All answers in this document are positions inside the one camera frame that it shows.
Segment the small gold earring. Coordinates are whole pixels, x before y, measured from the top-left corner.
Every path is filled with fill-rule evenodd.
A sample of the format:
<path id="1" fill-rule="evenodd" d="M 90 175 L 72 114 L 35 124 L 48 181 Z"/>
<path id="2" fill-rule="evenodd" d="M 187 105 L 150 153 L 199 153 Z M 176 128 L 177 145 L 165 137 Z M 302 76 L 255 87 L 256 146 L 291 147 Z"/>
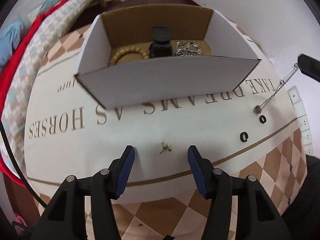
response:
<path id="1" fill-rule="evenodd" d="M 159 154 L 162 154 L 165 151 L 171 152 L 172 151 L 172 147 L 171 147 L 171 145 L 169 143 L 162 142 L 162 150 L 161 150 L 161 152 L 159 152 Z"/>

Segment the black smartwatch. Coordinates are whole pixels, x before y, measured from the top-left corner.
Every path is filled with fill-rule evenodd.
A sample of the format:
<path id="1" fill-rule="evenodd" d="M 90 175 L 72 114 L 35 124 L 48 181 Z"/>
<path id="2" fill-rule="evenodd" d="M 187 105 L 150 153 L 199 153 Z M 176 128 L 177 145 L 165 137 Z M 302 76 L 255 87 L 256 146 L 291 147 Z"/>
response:
<path id="1" fill-rule="evenodd" d="M 172 56 L 170 30 L 167 27 L 153 27 L 153 42 L 149 46 L 149 58 Z"/>

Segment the white power strip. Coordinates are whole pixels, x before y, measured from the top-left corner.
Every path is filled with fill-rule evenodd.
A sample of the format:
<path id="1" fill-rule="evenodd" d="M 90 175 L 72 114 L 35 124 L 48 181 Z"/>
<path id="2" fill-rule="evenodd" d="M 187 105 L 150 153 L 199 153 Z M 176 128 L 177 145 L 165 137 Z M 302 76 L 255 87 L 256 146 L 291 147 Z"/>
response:
<path id="1" fill-rule="evenodd" d="M 297 116 L 298 124 L 302 134 L 302 144 L 304 146 L 304 151 L 307 155 L 313 156 L 313 145 L 309 120 L 306 115 L 305 107 L 298 88 L 296 86 L 293 86 L 287 92 Z"/>

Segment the checkered printed tablecloth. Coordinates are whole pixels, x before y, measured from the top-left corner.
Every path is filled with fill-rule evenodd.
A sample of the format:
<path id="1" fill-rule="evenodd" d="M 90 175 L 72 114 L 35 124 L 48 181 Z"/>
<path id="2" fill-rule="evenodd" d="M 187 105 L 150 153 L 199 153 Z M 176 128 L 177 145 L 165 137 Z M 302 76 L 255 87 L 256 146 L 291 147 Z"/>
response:
<path id="1" fill-rule="evenodd" d="M 257 44 L 261 61 L 234 91 L 105 110 L 74 78 L 83 27 L 56 42 L 41 62 L 25 122 L 27 177 L 49 201 L 70 174 L 89 177 L 127 145 L 135 162 L 113 208 L 123 239 L 200 239 L 210 202 L 197 191 L 187 159 L 201 155 L 231 176 L 254 175 L 279 212 L 307 175 L 307 154 L 288 90 Z M 162 150 L 162 142 L 172 151 Z"/>

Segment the white cardboard box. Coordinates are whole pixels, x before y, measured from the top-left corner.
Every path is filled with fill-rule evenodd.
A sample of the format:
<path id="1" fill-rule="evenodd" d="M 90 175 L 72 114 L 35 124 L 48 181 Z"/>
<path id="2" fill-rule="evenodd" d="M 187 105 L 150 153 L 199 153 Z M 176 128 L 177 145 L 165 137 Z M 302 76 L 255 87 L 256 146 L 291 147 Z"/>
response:
<path id="1" fill-rule="evenodd" d="M 148 48 L 154 30 L 166 27 L 172 42 L 194 41 L 200 56 L 125 58 L 119 50 Z M 231 92 L 260 59 L 220 12 L 183 4 L 151 4 L 98 15 L 84 40 L 75 78 L 105 109 Z"/>

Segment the light blue quilt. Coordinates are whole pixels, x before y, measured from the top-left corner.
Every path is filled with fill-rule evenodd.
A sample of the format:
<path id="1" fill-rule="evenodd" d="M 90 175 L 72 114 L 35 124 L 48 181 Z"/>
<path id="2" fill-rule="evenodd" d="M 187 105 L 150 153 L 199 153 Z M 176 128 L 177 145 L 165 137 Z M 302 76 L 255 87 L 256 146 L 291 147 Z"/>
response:
<path id="1" fill-rule="evenodd" d="M 1 72 L 10 61 L 21 39 L 25 37 L 37 16 L 46 12 L 60 1 L 62 0 L 44 0 L 34 8 L 33 12 L 29 12 L 28 17 L 24 19 L 18 18 L 1 31 Z"/>

